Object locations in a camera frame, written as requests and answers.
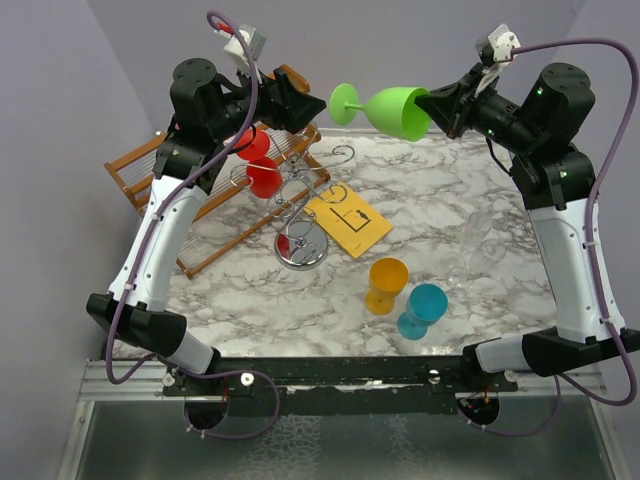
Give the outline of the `green plastic wine glass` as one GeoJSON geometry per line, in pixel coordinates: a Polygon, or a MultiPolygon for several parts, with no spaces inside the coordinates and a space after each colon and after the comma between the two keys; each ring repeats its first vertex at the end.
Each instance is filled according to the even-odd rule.
{"type": "Polygon", "coordinates": [[[379,133],[415,142],[425,136],[431,117],[415,100],[428,96],[422,87],[397,86],[383,89],[362,102],[356,88],[348,83],[338,85],[329,99],[329,114],[338,125],[349,125],[363,113],[379,133]]]}

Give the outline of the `red plastic wine glass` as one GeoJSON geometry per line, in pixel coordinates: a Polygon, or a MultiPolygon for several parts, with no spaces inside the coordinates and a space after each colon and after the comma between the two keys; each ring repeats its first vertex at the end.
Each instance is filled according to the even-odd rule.
{"type": "Polygon", "coordinates": [[[281,187],[283,180],[276,162],[268,156],[271,140],[263,130],[247,130],[236,145],[236,154],[247,161],[246,175],[250,190],[258,198],[269,199],[281,187]]]}

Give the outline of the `orange plastic wine glass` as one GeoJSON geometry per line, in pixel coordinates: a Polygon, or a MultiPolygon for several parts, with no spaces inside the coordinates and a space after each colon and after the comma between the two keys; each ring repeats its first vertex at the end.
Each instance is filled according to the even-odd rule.
{"type": "Polygon", "coordinates": [[[369,291],[365,297],[367,309],[374,315],[390,313],[395,299],[409,281],[409,270],[399,259],[386,257],[377,260],[369,272],[369,291]]]}

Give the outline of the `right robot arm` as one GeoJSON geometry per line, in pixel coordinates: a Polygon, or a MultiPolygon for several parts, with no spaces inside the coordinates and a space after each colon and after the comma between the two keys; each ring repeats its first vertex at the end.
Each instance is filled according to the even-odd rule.
{"type": "Polygon", "coordinates": [[[588,75],[566,63],[545,66],[523,105],[501,96],[494,83],[478,92],[487,71],[476,64],[458,82],[419,95],[414,103],[451,139],[474,130],[512,156],[519,190],[557,309],[555,326],[464,348],[461,383],[481,391],[497,372],[531,371],[547,377],[639,349],[604,271],[595,222],[587,223],[596,175],[572,140],[595,103],[588,75]]]}

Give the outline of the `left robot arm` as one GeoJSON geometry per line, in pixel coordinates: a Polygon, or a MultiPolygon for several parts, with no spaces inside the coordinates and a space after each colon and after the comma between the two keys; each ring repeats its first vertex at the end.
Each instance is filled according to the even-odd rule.
{"type": "Polygon", "coordinates": [[[167,311],[170,277],[191,224],[227,156],[261,122],[300,132],[326,107],[294,86],[287,73],[240,74],[233,84],[207,59],[173,71],[174,115],[158,147],[150,198],[123,267],[106,293],[90,295],[86,311],[108,334],[187,370],[186,382],[206,395],[220,385],[219,352],[195,338],[184,316],[167,311]]]}

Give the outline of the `wooden dish rack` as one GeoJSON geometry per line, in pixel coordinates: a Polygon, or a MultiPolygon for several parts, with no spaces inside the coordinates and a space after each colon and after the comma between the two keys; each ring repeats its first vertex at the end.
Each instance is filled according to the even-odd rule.
{"type": "MultiPolygon", "coordinates": [[[[271,148],[269,150],[269,155],[271,158],[276,160],[276,162],[281,161],[280,155],[277,152],[279,149],[289,153],[291,151],[299,150],[305,145],[310,146],[321,138],[318,129],[313,125],[308,125],[298,134],[290,134],[286,131],[274,131],[262,123],[253,127],[269,133],[279,145],[279,148],[271,148]]],[[[156,211],[164,201],[164,198],[170,195],[181,181],[169,179],[162,182],[158,179],[158,176],[152,172],[148,173],[144,178],[137,182],[133,180],[129,181],[124,178],[123,171],[133,164],[142,162],[143,159],[155,153],[165,137],[166,135],[162,133],[157,136],[156,139],[147,142],[132,153],[104,165],[107,172],[119,185],[129,202],[134,206],[140,216],[145,216],[147,210],[156,211]]],[[[231,201],[236,195],[248,190],[247,188],[241,189],[233,186],[229,179],[230,173],[223,176],[222,182],[213,187],[207,199],[203,201],[200,210],[193,218],[194,226],[199,226],[200,223],[204,222],[204,220],[212,217],[212,212],[214,210],[222,208],[225,203],[231,201]]],[[[196,238],[195,227],[191,227],[185,237],[182,249],[176,260],[176,264],[186,277],[192,279],[196,274],[203,271],[207,266],[211,265],[225,253],[239,245],[250,235],[256,233],[263,226],[273,221],[275,221],[275,219],[273,219],[268,212],[265,213],[261,220],[257,221],[257,223],[239,234],[235,239],[227,242],[216,252],[211,254],[206,254],[201,251],[201,241],[196,238]]]]}

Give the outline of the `chrome wine glass rack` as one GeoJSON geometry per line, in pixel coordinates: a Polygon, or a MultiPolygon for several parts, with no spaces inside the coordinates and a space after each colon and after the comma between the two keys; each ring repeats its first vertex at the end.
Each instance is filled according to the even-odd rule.
{"type": "MultiPolygon", "coordinates": [[[[271,148],[279,148],[273,137],[271,148]]],[[[250,179],[246,175],[247,161],[232,168],[229,179],[233,186],[247,188],[250,193],[266,202],[266,209],[273,219],[282,226],[274,240],[276,259],[286,268],[308,271],[318,267],[327,257],[328,235],[317,223],[315,216],[307,209],[307,204],[320,194],[312,179],[324,169],[309,159],[309,145],[289,153],[279,149],[281,161],[276,162],[283,183],[269,199],[256,197],[250,190],[250,179]]]]}

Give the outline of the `clear wine glass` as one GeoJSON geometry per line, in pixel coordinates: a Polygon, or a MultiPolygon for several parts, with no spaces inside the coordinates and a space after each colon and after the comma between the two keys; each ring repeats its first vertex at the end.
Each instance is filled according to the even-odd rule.
{"type": "Polygon", "coordinates": [[[472,213],[465,224],[460,245],[463,253],[470,254],[468,262],[464,264],[466,280],[486,274],[506,256],[505,243],[500,239],[488,237],[492,228],[492,216],[482,211],[472,213]]]}
{"type": "Polygon", "coordinates": [[[444,269],[447,284],[452,289],[468,291],[472,287],[473,279],[464,257],[457,252],[445,254],[440,260],[444,269]]]}

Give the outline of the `blue plastic wine glass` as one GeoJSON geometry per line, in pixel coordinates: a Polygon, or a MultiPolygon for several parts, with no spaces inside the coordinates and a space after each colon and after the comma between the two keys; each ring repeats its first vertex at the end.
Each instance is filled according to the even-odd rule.
{"type": "Polygon", "coordinates": [[[429,327],[445,315],[448,304],[446,293],[437,285],[425,283],[416,286],[398,318],[399,333],[408,340],[423,338],[429,327]]]}

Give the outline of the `yellow Little Prince book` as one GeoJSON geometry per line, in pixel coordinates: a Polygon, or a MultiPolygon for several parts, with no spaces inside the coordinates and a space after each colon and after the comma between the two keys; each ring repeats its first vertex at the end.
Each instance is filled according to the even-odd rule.
{"type": "Polygon", "coordinates": [[[317,223],[353,259],[358,259],[393,228],[375,208],[344,182],[332,184],[307,204],[317,223]]]}

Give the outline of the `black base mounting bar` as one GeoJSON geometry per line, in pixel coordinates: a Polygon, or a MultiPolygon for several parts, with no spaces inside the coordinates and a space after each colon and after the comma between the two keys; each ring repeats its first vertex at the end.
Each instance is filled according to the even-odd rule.
{"type": "Polygon", "coordinates": [[[456,397],[515,392],[502,373],[472,377],[461,357],[227,357],[201,380],[184,373],[163,389],[190,403],[224,401],[234,416],[395,413],[453,415],[456,397]]]}

